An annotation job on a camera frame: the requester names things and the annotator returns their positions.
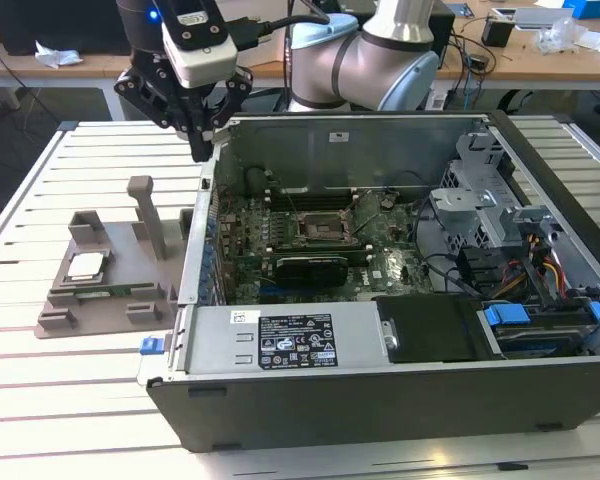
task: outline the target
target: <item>blue box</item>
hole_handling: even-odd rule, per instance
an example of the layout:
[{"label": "blue box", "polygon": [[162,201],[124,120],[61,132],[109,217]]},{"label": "blue box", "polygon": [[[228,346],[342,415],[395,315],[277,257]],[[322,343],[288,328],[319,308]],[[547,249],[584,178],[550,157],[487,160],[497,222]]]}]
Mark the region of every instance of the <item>blue box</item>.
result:
[{"label": "blue box", "polygon": [[575,18],[600,18],[600,0],[565,0],[563,8],[573,8]]}]

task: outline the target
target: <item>blue latch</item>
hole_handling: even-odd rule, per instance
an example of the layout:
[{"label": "blue latch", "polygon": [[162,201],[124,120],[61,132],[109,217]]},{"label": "blue latch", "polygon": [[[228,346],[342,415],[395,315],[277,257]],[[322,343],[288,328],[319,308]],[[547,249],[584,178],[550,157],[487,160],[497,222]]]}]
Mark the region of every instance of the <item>blue latch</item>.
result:
[{"label": "blue latch", "polygon": [[531,323],[529,314],[520,303],[497,303],[485,311],[489,325],[527,325]]},{"label": "blue latch", "polygon": [[140,345],[140,355],[162,355],[164,353],[164,338],[146,337]]},{"label": "blue latch", "polygon": [[600,302],[591,302],[589,304],[589,309],[591,310],[591,313],[593,313],[593,316],[596,317],[596,320],[600,324]]}]

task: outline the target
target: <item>white plastic bag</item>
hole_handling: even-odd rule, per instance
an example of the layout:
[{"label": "white plastic bag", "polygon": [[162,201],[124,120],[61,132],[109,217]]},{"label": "white plastic bag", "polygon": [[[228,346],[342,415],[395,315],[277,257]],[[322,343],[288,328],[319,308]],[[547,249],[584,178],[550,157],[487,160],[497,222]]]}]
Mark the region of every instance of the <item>white plastic bag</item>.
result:
[{"label": "white plastic bag", "polygon": [[536,32],[534,43],[543,54],[576,50],[575,42],[587,29],[577,25],[572,17],[557,20],[550,30],[543,28]]}]

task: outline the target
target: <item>power connector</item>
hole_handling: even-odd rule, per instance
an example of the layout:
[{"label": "power connector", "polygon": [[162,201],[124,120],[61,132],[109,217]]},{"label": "power connector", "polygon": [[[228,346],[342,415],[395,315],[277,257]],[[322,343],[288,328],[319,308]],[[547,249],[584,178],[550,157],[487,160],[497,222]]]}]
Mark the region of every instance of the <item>power connector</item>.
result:
[{"label": "power connector", "polygon": [[486,72],[487,67],[489,66],[489,57],[484,55],[478,55],[475,53],[470,53],[468,55],[467,61],[469,63],[469,68],[474,72]]}]

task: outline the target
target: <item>computer case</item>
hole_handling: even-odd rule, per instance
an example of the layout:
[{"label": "computer case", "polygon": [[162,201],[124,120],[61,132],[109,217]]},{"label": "computer case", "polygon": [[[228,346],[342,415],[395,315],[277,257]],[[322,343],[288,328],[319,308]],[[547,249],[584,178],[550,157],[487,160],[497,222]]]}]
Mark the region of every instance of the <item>computer case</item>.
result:
[{"label": "computer case", "polygon": [[80,53],[131,52],[115,0],[0,0],[0,42],[9,55],[31,55],[36,41]]}]

